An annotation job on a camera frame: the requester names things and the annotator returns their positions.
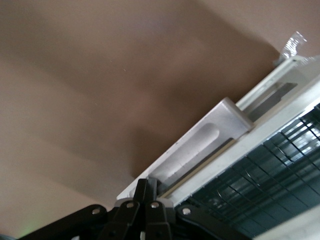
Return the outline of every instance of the white air conditioner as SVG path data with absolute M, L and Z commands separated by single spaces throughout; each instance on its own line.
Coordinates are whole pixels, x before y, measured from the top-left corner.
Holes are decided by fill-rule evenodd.
M 137 179 L 257 240 L 320 239 L 320 59 L 284 61 L 224 99 Z M 118 199 L 132 197 L 133 181 Z

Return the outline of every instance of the dark mesh grille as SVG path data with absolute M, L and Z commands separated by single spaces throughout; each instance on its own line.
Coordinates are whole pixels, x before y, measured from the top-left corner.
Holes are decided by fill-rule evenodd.
M 250 238 L 320 203 L 320 105 L 186 200 Z

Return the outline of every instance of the screw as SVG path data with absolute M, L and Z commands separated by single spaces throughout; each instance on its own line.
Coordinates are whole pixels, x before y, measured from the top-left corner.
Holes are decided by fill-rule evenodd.
M 92 214 L 99 214 L 100 213 L 100 208 L 96 208 L 92 211 Z
M 190 215 L 191 214 L 191 210 L 186 207 L 186 208 L 182 209 L 182 213 L 183 213 L 183 215 Z
M 129 203 L 126 204 L 126 207 L 127 207 L 128 209 L 130 209 L 130 208 L 132 208 L 134 205 L 135 205 L 135 204 L 134 204 L 133 202 L 129 202 Z
M 159 203 L 154 201 L 153 203 L 151 203 L 151 208 L 156 209 L 159 207 Z

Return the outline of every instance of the brown ceiling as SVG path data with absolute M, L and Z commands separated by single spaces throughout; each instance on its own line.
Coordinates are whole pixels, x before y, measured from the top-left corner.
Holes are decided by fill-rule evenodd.
M 0 0 L 0 233 L 116 196 L 224 97 L 237 101 L 320 2 Z

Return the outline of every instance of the plastic cover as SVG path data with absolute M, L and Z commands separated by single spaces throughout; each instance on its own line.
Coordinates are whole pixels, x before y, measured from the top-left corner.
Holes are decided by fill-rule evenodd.
M 274 61 L 275 66 L 280 65 L 283 61 L 296 56 L 298 54 L 299 47 L 305 44 L 307 40 L 298 31 L 296 31 L 286 42 L 284 48 L 280 52 L 278 60 Z

